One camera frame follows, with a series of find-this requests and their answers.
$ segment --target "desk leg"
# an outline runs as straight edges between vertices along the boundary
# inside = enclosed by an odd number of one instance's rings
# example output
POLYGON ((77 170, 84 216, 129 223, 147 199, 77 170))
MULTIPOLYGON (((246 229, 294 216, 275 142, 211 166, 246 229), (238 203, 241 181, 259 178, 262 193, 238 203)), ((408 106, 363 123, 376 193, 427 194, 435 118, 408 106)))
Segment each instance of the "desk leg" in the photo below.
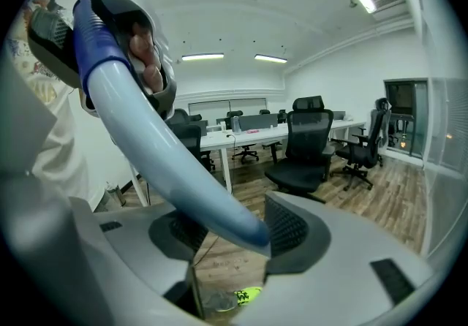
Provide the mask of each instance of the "desk leg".
POLYGON ((148 206, 148 202, 146 201, 145 194, 143 193, 143 190, 140 187, 140 182, 137 179, 137 173, 135 172, 135 169, 133 168, 132 164, 130 164, 130 172, 132 174, 132 183, 135 188, 135 191, 137 192, 138 199, 140 199, 141 205, 142 206, 148 206))
POLYGON ((229 162, 227 160, 226 148, 219 150, 219 158, 221 159, 222 174, 224 176, 224 180, 226 181, 226 188, 230 193, 233 190, 233 185, 231 184, 231 174, 229 173, 229 162))

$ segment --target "white wall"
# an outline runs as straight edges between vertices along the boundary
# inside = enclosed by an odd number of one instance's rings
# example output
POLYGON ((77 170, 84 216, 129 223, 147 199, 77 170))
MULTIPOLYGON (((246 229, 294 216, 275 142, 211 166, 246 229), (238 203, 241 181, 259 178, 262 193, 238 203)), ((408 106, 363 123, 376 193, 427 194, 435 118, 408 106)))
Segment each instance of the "white wall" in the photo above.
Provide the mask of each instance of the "white wall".
POLYGON ((77 145, 88 162, 90 187, 106 187, 107 183, 122 187, 131 177, 125 156, 110 139, 101 120, 81 108, 78 90, 69 95, 69 100, 75 118, 77 145))
POLYGON ((287 104, 321 95, 328 109, 367 119, 375 100, 385 96, 384 80, 428 76, 420 40, 405 29, 338 50, 286 76, 287 104))
POLYGON ((223 61, 194 61, 174 66, 177 81, 175 107, 188 112, 188 104, 228 99, 266 99, 267 108, 277 113, 285 107, 284 78, 272 69, 254 65, 242 68, 223 61))

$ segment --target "cable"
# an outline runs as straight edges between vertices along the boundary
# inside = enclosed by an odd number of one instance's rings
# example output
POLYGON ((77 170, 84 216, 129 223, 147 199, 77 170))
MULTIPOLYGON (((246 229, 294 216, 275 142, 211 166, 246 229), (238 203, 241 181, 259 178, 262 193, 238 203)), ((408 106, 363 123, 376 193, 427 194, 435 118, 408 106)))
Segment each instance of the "cable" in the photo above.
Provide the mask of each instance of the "cable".
POLYGON ((198 264, 200 264, 202 262, 202 259, 204 259, 206 257, 206 255, 208 254, 208 252, 213 248, 213 246, 215 245, 215 243, 218 241, 219 239, 219 236, 216 237, 216 239, 214 240, 214 242, 208 247, 208 249, 206 250, 206 252, 203 254, 203 256, 197 261, 197 263, 195 265, 193 265, 193 267, 197 266, 198 264))
POLYGON ((148 205, 151 205, 151 198, 149 197, 149 184, 146 181, 146 201, 148 201, 148 205))
MULTIPOLYGON (((229 134, 227 135, 227 137, 234 137, 234 145, 233 145, 233 151, 235 153, 235 135, 233 134, 229 134)), ((235 162, 234 162, 234 168, 233 168, 233 181, 232 181, 232 185, 234 184, 234 180, 235 180, 235 162)), ((231 185, 231 194, 233 194, 234 192, 234 187, 231 185)), ((208 247, 208 249, 206 250, 206 252, 203 254, 203 256, 197 261, 196 264, 193 265, 193 267, 195 268, 198 264, 200 264, 202 262, 202 260, 206 257, 206 255, 208 254, 208 252, 214 247, 214 245, 216 244, 216 242, 218 241, 219 239, 219 236, 216 237, 216 239, 214 240, 214 242, 208 247)))

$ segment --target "person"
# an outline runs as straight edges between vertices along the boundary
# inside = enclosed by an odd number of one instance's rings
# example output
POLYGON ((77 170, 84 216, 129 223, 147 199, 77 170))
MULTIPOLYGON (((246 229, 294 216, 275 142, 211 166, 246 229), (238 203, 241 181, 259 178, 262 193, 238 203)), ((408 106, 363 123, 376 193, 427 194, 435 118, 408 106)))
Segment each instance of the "person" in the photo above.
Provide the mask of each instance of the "person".
MULTIPOLYGON (((76 1, 68 0, 68 6, 72 7, 76 1)), ((25 0, 6 38, 7 50, 15 68, 57 118, 33 166, 33 173, 40 179, 54 183, 68 197, 89 201, 100 192, 99 204, 102 204, 106 199, 105 190, 93 190, 89 187, 86 158, 75 145, 75 122, 68 100, 72 88, 44 67, 29 49, 26 29, 32 13, 38 7, 56 12, 70 27, 73 19, 72 11, 56 0, 25 0)), ((159 92, 163 89, 161 63, 154 52, 151 33, 138 23, 133 24, 132 30, 129 48, 132 55, 145 64, 143 81, 153 93, 159 92)), ((80 103, 86 112, 95 115, 92 104, 89 104, 81 90, 80 103)), ((259 287, 249 287, 237 292, 210 289, 201 291, 201 297, 206 310, 227 311, 237 305, 247 304, 260 290, 259 287)))

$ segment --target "white desk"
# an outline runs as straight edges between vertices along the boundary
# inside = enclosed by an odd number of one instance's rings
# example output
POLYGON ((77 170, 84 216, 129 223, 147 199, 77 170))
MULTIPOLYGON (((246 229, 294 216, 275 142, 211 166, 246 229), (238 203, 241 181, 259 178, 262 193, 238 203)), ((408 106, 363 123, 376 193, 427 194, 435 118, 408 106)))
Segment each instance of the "white desk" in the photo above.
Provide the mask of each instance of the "white desk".
MULTIPOLYGON (((351 127, 363 126, 365 121, 333 121, 331 124, 330 137, 335 136, 336 130, 345 130, 344 139, 348 140, 351 127)), ((229 192, 232 191, 233 186, 231 184, 231 177, 229 172, 229 162, 227 160, 227 148, 240 147, 242 145, 253 145, 262 143, 273 143, 283 142, 283 157, 287 147, 287 124, 279 124, 278 127, 273 129, 261 129, 259 132, 254 134, 247 134, 245 132, 235 135, 234 137, 232 130, 208 132, 206 136, 203 136, 200 143, 201 151, 219 151, 219 158, 221 159, 223 177, 226 180, 226 188, 229 192)), ((148 206, 143 191, 138 183, 136 172, 132 165, 130 165, 132 171, 132 182, 137 192, 138 198, 143 206, 148 206)))

